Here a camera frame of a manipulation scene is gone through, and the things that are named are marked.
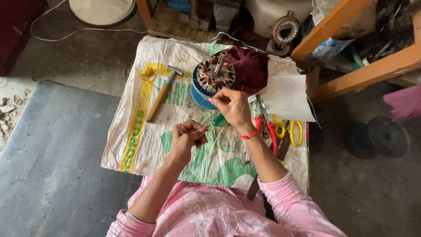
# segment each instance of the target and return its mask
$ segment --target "red-handled pliers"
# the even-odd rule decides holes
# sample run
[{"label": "red-handled pliers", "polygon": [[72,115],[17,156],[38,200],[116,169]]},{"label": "red-handled pliers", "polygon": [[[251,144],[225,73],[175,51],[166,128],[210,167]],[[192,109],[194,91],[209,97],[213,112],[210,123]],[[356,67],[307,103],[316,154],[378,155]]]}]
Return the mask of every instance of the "red-handled pliers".
[{"label": "red-handled pliers", "polygon": [[275,133],[275,124],[267,119],[266,108],[264,104],[262,103],[259,94],[256,95],[256,100],[257,100],[257,103],[259,104],[259,110],[260,110],[260,114],[254,117],[254,120],[256,121],[257,132],[260,133],[260,128],[262,126],[262,123],[264,122],[266,126],[264,127],[263,137],[268,138],[269,137],[268,131],[269,131],[270,137],[272,138],[272,143],[273,143],[273,154],[275,155],[275,157],[278,157],[278,146],[277,146],[278,138],[276,137],[276,133]]}]

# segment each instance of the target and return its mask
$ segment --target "woman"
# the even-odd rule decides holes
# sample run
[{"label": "woman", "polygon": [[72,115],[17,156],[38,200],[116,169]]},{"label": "woman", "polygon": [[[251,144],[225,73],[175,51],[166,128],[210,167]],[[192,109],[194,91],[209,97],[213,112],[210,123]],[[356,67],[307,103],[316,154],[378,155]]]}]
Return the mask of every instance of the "woman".
[{"label": "woman", "polygon": [[[244,92],[223,88],[209,101],[242,136],[256,131]],[[245,198],[247,190],[177,181],[190,162],[192,146],[208,142],[208,127],[193,120],[173,127],[164,165],[153,178],[144,176],[108,236],[345,236],[300,190],[258,134],[245,141],[277,223],[265,218],[261,194],[251,202]]]}]

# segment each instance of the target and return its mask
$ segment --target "wooden shelf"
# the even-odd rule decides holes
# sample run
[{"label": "wooden shelf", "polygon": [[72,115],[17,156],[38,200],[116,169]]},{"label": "wooden shelf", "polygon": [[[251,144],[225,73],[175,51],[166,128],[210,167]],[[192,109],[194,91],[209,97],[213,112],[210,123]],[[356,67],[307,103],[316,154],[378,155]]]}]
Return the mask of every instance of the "wooden shelf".
[{"label": "wooden shelf", "polygon": [[149,34],[195,43],[206,43],[215,37],[214,32],[195,30],[191,26],[181,23],[180,13],[180,11],[169,10],[167,6],[158,3],[149,24]]}]

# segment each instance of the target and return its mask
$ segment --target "copper winding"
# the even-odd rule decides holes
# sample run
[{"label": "copper winding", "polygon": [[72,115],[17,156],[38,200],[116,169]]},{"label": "copper winding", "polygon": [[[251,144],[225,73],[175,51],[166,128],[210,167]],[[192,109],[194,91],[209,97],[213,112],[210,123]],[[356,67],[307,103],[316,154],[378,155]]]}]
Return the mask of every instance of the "copper winding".
[{"label": "copper winding", "polygon": [[208,59],[208,61],[209,61],[210,63],[217,63],[217,62],[218,62],[218,59],[219,59],[219,57],[216,57],[216,58],[209,58],[209,59]]},{"label": "copper winding", "polygon": [[202,68],[202,69],[200,69],[200,71],[201,71],[202,73],[204,73],[204,72],[208,69],[208,67],[209,67],[209,62],[208,62],[208,61],[206,61],[206,62],[205,62],[205,65],[203,66],[203,68]]},{"label": "copper winding", "polygon": [[225,86],[225,82],[223,82],[223,81],[215,81],[214,83],[212,83],[212,88],[215,88],[217,86]]},{"label": "copper winding", "polygon": [[206,78],[206,80],[208,81],[208,85],[212,82],[211,76],[209,76],[208,74],[202,73],[201,76]]},{"label": "copper winding", "polygon": [[230,83],[229,80],[231,79],[231,76],[232,76],[232,73],[228,73],[227,76],[226,76],[226,78],[225,78],[225,83],[228,84],[228,85]]},{"label": "copper winding", "polygon": [[228,71],[231,71],[231,65],[229,65],[229,62],[224,62],[224,66]]}]

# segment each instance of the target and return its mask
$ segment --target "metal hammer head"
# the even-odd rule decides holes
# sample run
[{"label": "metal hammer head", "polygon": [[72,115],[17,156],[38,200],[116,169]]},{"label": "metal hammer head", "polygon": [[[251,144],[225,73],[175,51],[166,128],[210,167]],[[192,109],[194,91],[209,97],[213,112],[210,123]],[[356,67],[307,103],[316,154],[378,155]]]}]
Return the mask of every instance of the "metal hammer head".
[{"label": "metal hammer head", "polygon": [[167,66],[167,70],[168,71],[171,71],[171,72],[175,72],[176,74],[179,74],[180,76],[183,75],[183,70],[180,70],[180,69],[178,69],[176,67],[172,67],[170,65]]}]

